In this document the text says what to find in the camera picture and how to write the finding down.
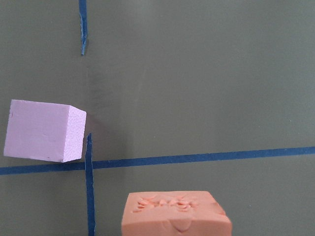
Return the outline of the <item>orange foam block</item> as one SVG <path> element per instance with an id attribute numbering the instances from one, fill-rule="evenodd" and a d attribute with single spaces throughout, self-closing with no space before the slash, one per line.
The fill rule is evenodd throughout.
<path id="1" fill-rule="evenodd" d="M 232 222 L 207 191 L 129 193 L 124 236 L 230 236 Z"/>

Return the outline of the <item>pink foam block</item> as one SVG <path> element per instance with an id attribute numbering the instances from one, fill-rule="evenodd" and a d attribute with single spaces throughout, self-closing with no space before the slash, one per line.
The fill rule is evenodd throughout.
<path id="1" fill-rule="evenodd" d="M 61 163 L 81 159 L 86 116 L 71 105 L 13 99 L 3 154 Z"/>

